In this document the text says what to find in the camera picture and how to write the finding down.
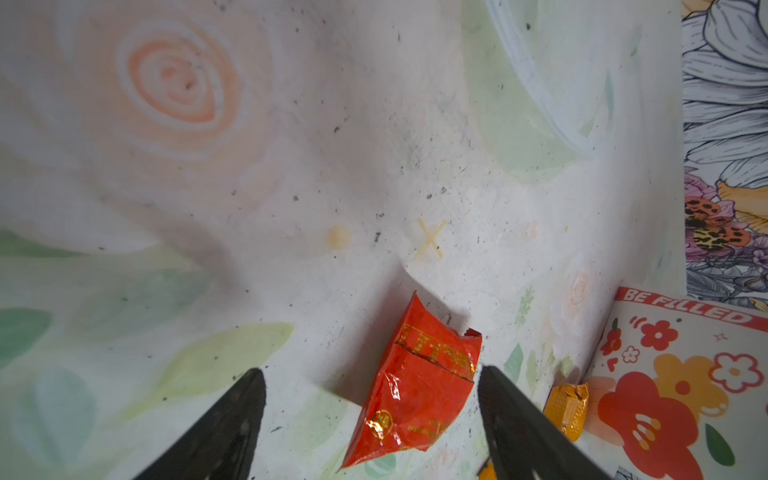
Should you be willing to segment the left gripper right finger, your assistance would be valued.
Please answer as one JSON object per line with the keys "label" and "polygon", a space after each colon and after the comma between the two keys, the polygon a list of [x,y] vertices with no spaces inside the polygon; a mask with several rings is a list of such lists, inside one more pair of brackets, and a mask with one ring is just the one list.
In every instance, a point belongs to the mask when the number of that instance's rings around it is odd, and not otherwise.
{"label": "left gripper right finger", "polygon": [[592,460],[555,428],[495,366],[477,383],[479,407],[499,479],[606,479]]}

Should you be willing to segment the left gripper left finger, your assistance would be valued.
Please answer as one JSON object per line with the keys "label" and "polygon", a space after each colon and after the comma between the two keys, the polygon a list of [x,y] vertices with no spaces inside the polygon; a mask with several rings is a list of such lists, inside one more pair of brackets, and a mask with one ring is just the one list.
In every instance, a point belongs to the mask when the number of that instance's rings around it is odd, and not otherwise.
{"label": "left gripper left finger", "polygon": [[266,406],[263,372],[252,368],[137,477],[243,480],[251,477]]}

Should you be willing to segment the white paper gift bag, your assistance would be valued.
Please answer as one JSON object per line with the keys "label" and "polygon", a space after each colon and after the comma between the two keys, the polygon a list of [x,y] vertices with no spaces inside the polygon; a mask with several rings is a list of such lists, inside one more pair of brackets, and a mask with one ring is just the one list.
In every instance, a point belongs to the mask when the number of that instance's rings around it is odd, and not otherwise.
{"label": "white paper gift bag", "polygon": [[618,290],[579,448],[612,477],[767,475],[767,314]]}

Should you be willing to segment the small orange snack packet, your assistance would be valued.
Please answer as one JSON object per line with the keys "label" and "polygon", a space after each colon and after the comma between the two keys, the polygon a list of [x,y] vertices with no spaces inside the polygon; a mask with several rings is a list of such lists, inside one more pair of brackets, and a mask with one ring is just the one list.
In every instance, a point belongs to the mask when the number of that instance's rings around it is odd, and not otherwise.
{"label": "small orange snack packet", "polygon": [[543,409],[544,416],[571,442],[583,433],[589,404],[587,384],[554,386]]}

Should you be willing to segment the red snack packet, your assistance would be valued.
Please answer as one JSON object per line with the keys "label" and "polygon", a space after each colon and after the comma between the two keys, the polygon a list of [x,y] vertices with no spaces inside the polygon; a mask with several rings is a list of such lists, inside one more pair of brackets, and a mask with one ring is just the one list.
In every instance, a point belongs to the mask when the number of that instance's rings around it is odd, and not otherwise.
{"label": "red snack packet", "polygon": [[442,323],[414,294],[379,362],[341,467],[435,444],[474,388],[482,341],[478,331],[460,334]]}

